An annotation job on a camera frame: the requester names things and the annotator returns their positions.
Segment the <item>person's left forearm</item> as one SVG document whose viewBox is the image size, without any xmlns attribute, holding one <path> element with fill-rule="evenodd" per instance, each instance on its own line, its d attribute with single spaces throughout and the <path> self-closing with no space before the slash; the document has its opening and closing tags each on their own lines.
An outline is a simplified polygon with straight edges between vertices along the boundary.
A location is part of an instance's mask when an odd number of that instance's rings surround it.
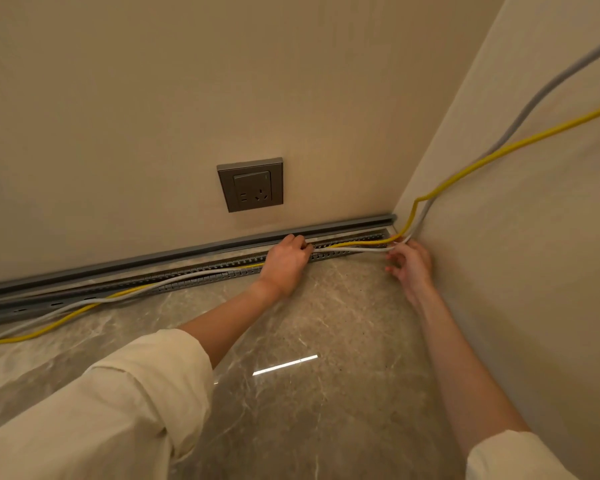
<svg viewBox="0 0 600 480">
<path fill-rule="evenodd" d="M 215 369 L 236 341 L 282 297 L 279 286 L 258 279 L 247 290 L 178 329 L 198 341 Z"/>
</svg>

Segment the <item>grey wall power socket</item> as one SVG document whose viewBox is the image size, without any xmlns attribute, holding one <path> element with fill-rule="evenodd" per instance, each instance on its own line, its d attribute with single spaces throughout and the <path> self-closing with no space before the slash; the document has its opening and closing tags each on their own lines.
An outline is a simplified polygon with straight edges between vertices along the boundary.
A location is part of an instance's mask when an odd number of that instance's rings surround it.
<svg viewBox="0 0 600 480">
<path fill-rule="evenodd" d="M 283 158 L 216 167 L 229 213 L 282 205 Z"/>
</svg>

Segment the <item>white shirt sleeve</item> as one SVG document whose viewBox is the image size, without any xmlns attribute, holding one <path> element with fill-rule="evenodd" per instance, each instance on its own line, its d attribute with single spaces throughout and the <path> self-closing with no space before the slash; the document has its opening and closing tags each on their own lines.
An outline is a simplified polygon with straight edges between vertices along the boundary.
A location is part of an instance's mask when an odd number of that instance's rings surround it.
<svg viewBox="0 0 600 480">
<path fill-rule="evenodd" d="M 472 448 L 466 480 L 578 480 L 531 432 L 506 430 Z"/>
<path fill-rule="evenodd" d="M 188 333 L 135 339 L 0 427 L 0 480 L 167 480 L 198 443 L 213 389 Z"/>
</svg>

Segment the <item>person's right hand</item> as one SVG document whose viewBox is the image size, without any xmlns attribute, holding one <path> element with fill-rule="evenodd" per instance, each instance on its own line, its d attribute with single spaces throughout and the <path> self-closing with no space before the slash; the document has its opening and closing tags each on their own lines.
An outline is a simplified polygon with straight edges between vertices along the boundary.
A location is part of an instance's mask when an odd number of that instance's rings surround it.
<svg viewBox="0 0 600 480">
<path fill-rule="evenodd" d="M 392 276 L 399 283 L 408 300 L 415 303 L 424 294 L 434 289 L 432 259 L 429 252 L 413 239 L 407 240 L 413 248 L 413 264 L 409 276 Z"/>
</svg>

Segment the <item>grey baseboard strip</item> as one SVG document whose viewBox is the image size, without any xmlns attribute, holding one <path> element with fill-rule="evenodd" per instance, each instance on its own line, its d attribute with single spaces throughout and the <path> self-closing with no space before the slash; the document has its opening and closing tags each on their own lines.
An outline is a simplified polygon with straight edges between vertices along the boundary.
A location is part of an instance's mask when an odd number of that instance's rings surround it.
<svg viewBox="0 0 600 480">
<path fill-rule="evenodd" d="M 54 273 L 40 274 L 18 280 L 0 282 L 0 297 L 6 296 L 10 293 L 27 292 L 38 288 L 88 280 L 99 276 L 122 273 L 143 267 L 169 264 L 179 260 L 186 260 L 202 255 L 253 248 L 261 245 L 269 245 L 281 240 L 288 234 L 301 234 L 305 237 L 312 238 L 341 232 L 364 230 L 371 227 L 387 227 L 392 226 L 396 218 L 396 214 L 382 214 L 378 216 L 362 217 L 358 219 L 349 219 L 345 221 L 323 223 L 312 226 L 302 226 L 299 228 L 289 228 L 286 230 L 259 233 L 241 238 L 216 241 L 176 250 L 114 260 L 90 266 L 77 267 Z"/>
</svg>

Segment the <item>person's left hand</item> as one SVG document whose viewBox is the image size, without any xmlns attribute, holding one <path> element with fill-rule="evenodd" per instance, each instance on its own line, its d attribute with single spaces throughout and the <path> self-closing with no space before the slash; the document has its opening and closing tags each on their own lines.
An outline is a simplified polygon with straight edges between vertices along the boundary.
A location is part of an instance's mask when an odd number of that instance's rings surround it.
<svg viewBox="0 0 600 480">
<path fill-rule="evenodd" d="M 288 297 L 301 281 L 310 257 L 285 256 L 278 243 L 268 251 L 258 283 L 272 299 Z"/>
</svg>

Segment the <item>person's right forearm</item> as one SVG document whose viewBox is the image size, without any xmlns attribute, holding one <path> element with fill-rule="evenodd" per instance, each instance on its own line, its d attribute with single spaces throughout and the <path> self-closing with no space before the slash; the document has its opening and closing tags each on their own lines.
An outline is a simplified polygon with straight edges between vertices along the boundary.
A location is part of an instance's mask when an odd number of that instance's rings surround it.
<svg viewBox="0 0 600 480">
<path fill-rule="evenodd" d="M 448 421 L 462 453 L 468 456 L 482 441 L 505 431 L 531 432 L 432 283 L 403 288 L 419 316 Z"/>
</svg>

